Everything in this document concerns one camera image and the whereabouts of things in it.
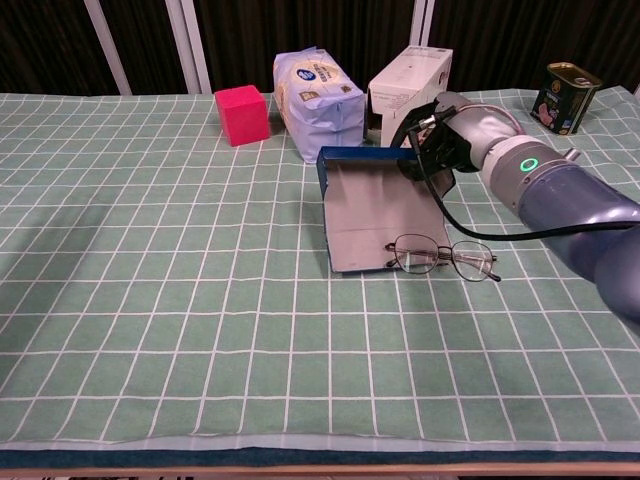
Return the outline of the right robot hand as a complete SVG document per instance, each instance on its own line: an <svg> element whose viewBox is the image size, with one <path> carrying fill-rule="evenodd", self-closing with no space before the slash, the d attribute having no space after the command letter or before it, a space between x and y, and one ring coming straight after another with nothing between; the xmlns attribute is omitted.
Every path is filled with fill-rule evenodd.
<svg viewBox="0 0 640 480"><path fill-rule="evenodd" d="M474 103L459 93L442 92L407 113L391 145L408 142L419 151L418 159L397 162L406 178L443 177L453 183L455 171L480 171L492 147L523 133L520 123L506 110Z"/></svg>

